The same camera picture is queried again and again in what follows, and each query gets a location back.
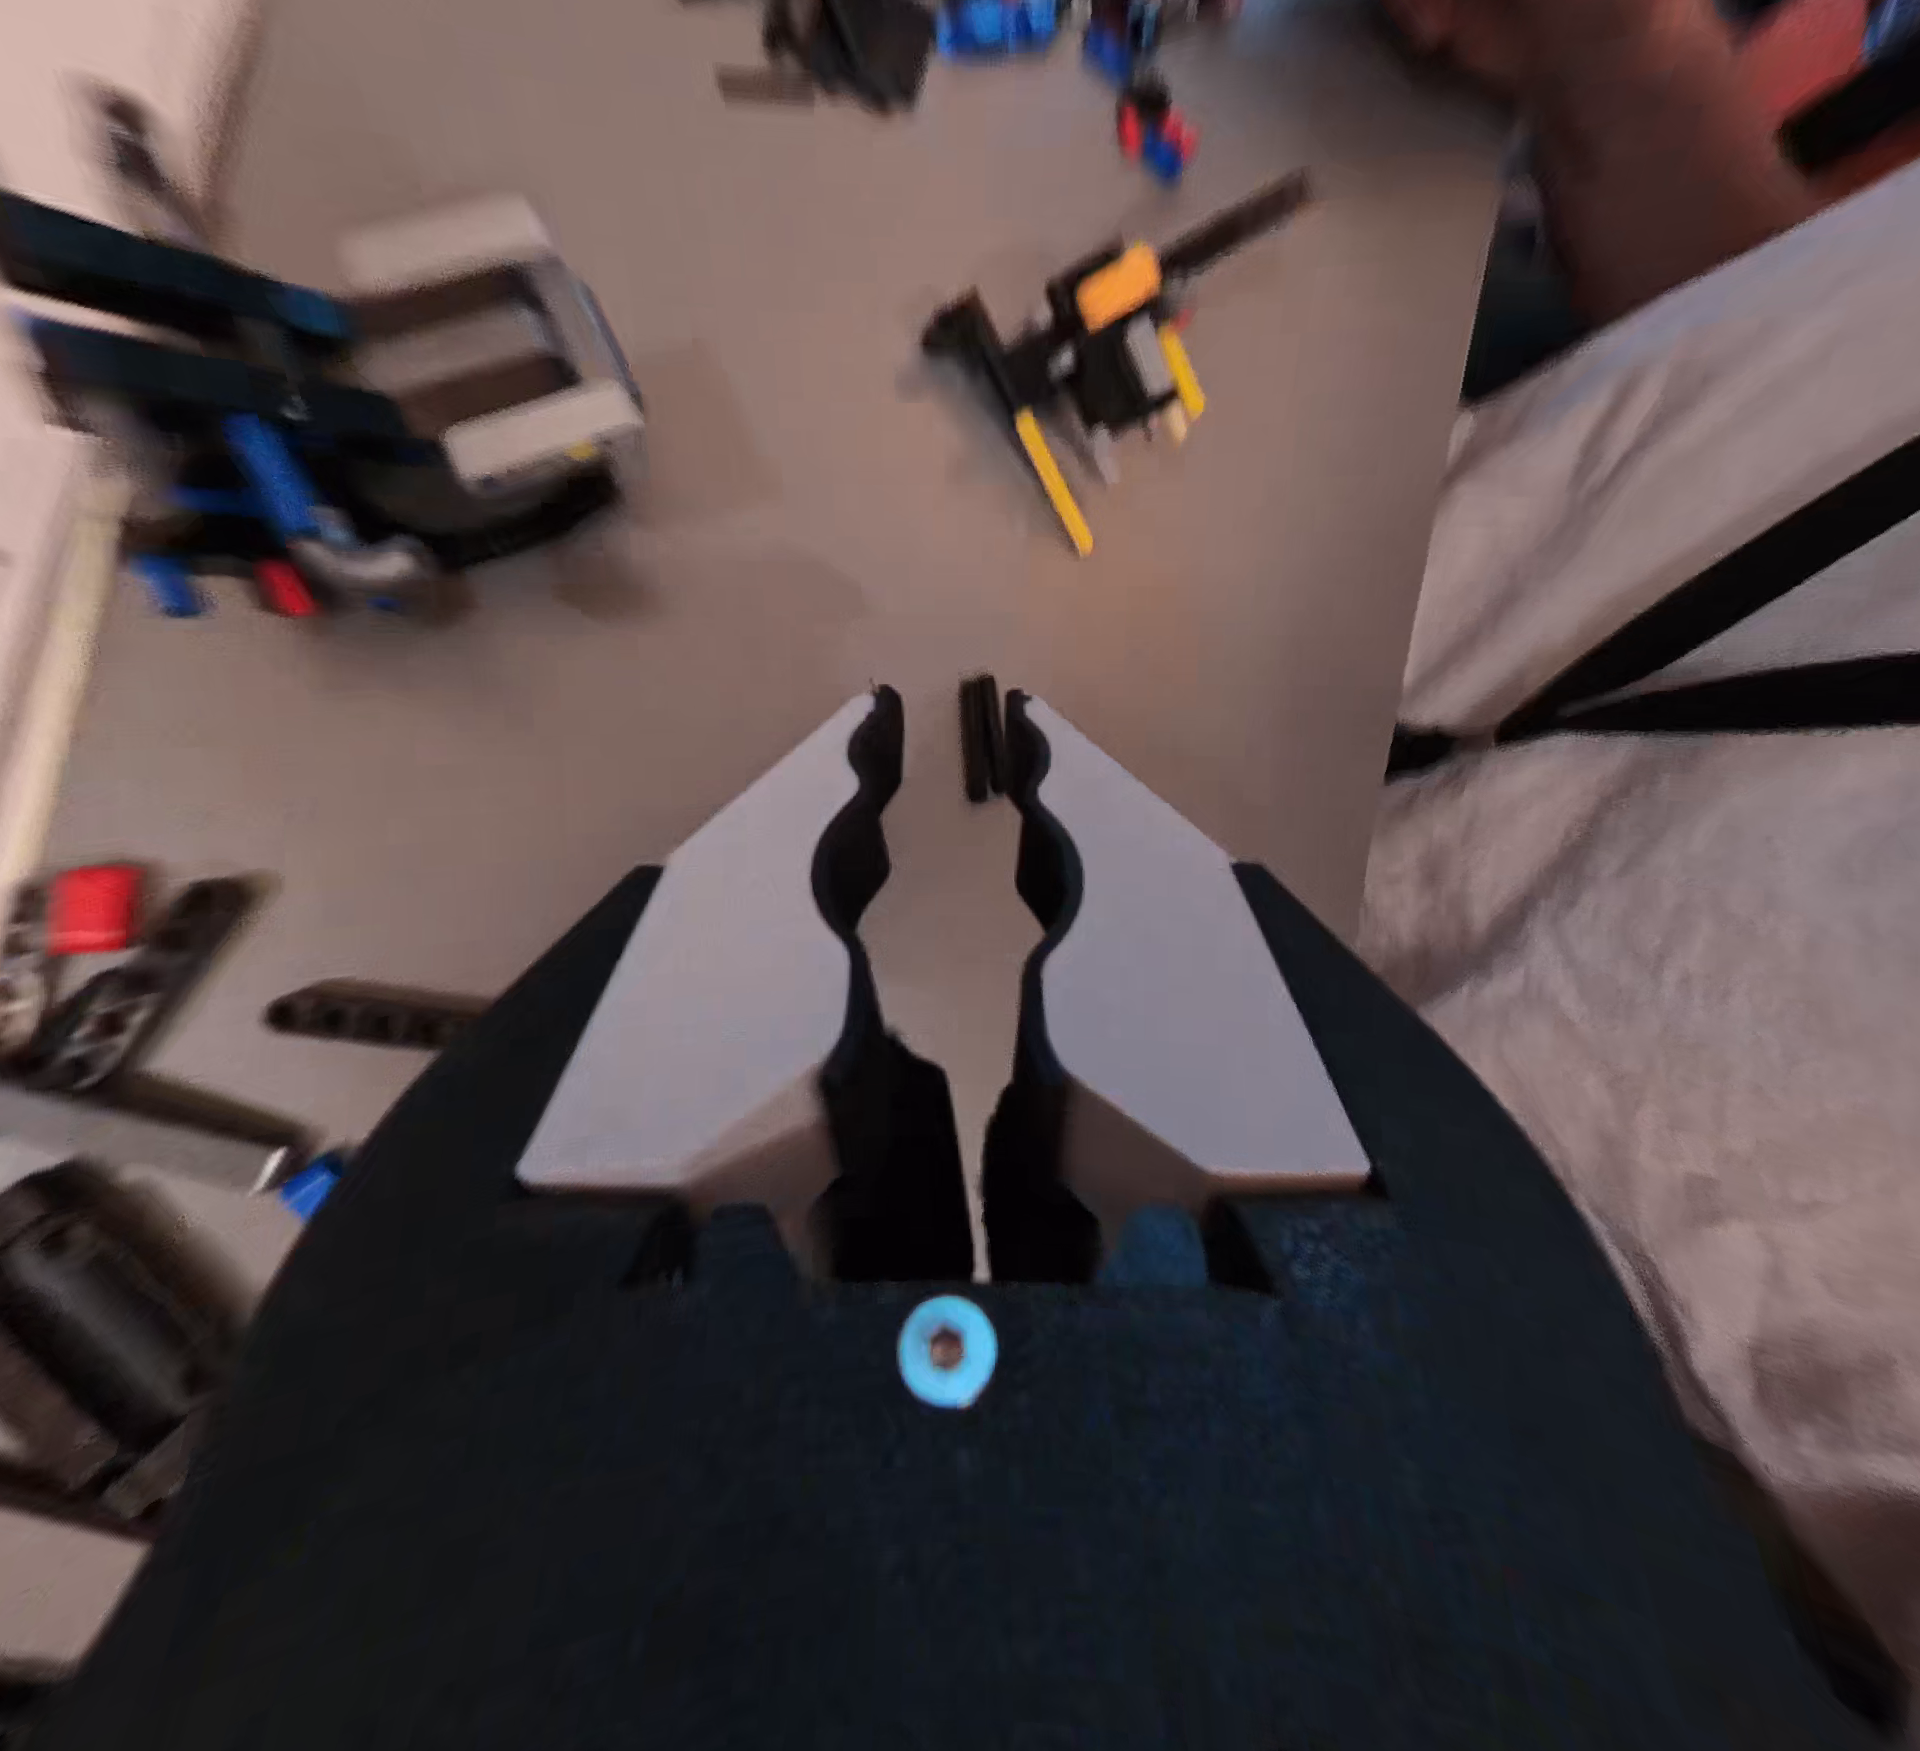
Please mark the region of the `black lego beam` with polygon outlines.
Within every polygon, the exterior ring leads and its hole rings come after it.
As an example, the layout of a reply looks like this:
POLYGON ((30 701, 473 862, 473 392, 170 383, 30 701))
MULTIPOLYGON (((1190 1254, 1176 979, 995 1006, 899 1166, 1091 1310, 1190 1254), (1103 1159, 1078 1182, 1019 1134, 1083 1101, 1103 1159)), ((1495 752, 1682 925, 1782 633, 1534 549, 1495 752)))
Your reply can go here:
POLYGON ((283 1038, 437 1053, 490 1009, 485 997, 335 976, 272 998, 260 1023, 283 1038))

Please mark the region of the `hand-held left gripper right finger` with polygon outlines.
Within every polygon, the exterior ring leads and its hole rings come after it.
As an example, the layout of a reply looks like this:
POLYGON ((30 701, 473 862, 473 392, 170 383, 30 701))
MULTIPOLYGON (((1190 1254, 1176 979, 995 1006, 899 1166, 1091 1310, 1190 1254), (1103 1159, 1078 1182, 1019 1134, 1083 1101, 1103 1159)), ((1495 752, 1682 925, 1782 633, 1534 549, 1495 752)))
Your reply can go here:
POLYGON ((981 1154, 997 1283, 1091 1283, 1139 1212, 1206 1231, 1241 1201, 1373 1174, 1239 862, 1056 708, 1010 692, 1020 969, 981 1154))

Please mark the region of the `grey blue lego chassis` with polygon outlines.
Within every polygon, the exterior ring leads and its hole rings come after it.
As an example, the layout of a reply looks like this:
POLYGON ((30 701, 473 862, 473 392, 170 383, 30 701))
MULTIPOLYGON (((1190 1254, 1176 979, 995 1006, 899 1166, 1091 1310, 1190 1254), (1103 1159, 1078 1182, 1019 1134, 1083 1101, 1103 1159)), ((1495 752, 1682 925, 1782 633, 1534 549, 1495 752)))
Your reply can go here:
POLYGON ((328 295, 3 192, 47 416, 126 473, 160 611, 211 574, 290 618, 435 608, 619 505, 641 394, 531 204, 363 228, 340 265, 328 295))

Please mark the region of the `black red lego frame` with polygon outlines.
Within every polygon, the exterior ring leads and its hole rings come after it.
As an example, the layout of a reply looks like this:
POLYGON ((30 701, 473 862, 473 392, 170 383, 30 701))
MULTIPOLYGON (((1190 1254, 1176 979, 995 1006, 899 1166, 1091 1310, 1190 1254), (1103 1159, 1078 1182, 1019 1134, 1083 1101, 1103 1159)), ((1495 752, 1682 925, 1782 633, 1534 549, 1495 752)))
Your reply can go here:
POLYGON ((267 897, 257 875, 166 881, 131 858, 3 886, 3 1083, 68 1098, 121 1085, 267 897))

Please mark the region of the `black orange lego assembly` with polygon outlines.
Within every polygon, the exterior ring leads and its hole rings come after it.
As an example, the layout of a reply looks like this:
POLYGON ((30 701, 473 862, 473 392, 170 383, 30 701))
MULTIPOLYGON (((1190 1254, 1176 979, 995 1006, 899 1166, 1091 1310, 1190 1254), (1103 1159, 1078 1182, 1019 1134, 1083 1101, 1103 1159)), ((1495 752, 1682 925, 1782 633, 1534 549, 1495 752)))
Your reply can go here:
POLYGON ((1122 434, 1187 441, 1206 395, 1185 346, 1187 289, 1237 250, 1286 226, 1312 199, 1306 169, 1273 179, 1163 242, 1117 242, 1047 281, 1041 313, 1005 334, 981 292, 948 299, 923 323, 921 356, 985 395, 1002 434, 1078 559, 1093 537, 1051 438, 1073 432, 1111 483, 1122 434))

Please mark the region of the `black lego tire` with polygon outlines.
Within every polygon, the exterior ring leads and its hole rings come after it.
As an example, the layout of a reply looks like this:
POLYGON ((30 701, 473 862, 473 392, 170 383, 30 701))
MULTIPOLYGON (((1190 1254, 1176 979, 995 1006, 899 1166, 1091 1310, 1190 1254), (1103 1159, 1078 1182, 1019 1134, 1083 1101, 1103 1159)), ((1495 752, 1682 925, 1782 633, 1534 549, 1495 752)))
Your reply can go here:
POLYGON ((151 1542, 251 1310, 246 1287, 147 1189, 85 1160, 9 1185, 3 1507, 151 1542))

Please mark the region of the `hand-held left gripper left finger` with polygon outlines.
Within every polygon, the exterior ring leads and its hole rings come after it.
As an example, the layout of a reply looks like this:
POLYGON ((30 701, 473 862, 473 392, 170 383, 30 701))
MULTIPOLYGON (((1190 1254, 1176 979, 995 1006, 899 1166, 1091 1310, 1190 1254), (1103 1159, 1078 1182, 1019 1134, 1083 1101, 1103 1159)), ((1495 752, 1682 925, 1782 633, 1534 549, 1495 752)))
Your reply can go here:
POLYGON ((973 1280, 948 1077, 892 1030, 859 934, 902 768, 899 692, 870 688, 659 864, 520 1189, 754 1206, 830 1281, 973 1280))

